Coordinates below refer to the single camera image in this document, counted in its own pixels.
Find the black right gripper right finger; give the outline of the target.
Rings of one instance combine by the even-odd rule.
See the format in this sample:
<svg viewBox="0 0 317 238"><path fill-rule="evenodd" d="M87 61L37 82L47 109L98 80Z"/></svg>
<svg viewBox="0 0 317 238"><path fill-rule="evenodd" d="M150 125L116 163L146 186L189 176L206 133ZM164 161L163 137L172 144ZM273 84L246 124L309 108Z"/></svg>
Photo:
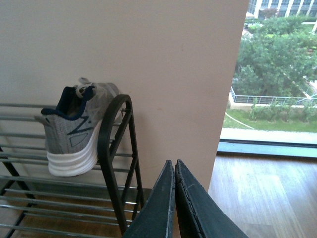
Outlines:
<svg viewBox="0 0 317 238"><path fill-rule="evenodd" d="M175 166L175 202L182 238L246 238L182 160Z"/></svg>

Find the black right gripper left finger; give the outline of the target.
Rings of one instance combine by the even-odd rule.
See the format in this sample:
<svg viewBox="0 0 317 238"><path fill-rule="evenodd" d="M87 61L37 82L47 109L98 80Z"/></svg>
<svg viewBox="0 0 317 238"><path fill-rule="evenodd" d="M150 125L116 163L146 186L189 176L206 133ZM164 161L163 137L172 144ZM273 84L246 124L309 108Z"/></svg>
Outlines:
<svg viewBox="0 0 317 238"><path fill-rule="evenodd" d="M124 238L171 238L175 211L175 172L167 160L139 215Z"/></svg>

